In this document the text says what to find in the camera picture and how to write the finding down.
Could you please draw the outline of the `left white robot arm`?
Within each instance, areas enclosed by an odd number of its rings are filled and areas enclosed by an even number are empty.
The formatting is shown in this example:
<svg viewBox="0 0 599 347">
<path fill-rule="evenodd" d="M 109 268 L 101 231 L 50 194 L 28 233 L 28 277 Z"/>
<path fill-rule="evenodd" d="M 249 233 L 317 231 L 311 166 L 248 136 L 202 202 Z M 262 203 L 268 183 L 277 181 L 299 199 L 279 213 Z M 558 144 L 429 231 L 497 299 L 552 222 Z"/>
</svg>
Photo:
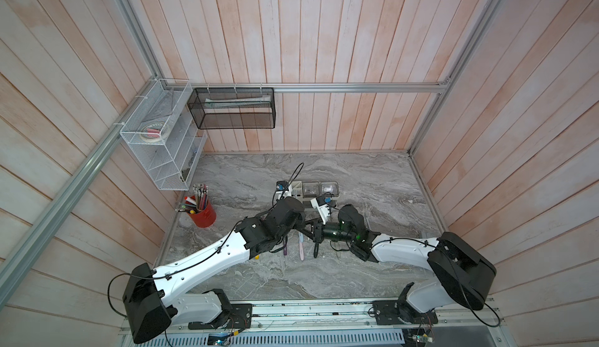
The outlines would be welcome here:
<svg viewBox="0 0 599 347">
<path fill-rule="evenodd" d="M 307 219 L 304 204 L 284 197 L 267 211 L 246 217 L 218 242 L 171 264 L 152 268 L 141 264 L 129 272 L 123 305 L 134 343 L 156 338 L 174 323 L 201 322 L 220 326 L 228 318 L 229 300 L 220 289 L 201 302 L 187 303 L 184 295 L 219 272 L 274 250 L 297 230 L 313 241 L 324 236 L 330 220 L 327 205 L 315 205 L 319 216 Z"/>
</svg>

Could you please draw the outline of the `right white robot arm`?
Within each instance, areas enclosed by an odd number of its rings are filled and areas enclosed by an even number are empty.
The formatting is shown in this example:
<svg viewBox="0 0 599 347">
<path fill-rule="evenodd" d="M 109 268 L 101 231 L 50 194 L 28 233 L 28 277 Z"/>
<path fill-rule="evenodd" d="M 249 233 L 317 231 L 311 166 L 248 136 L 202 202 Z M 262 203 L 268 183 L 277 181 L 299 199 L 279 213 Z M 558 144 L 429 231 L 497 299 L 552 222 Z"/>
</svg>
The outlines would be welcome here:
<svg viewBox="0 0 599 347">
<path fill-rule="evenodd" d="M 456 303 L 472 313 L 486 307 L 497 275 L 495 266 L 455 233 L 438 238 L 394 237 L 369 230 L 352 205 L 338 209 L 332 222 L 329 208 L 307 221 L 307 236 L 319 245 L 325 240 L 343 242 L 362 261 L 393 262 L 420 267 L 434 278 L 408 283 L 394 301 L 375 301 L 374 316 L 380 325 L 415 324 L 435 320 L 435 310 Z"/>
</svg>

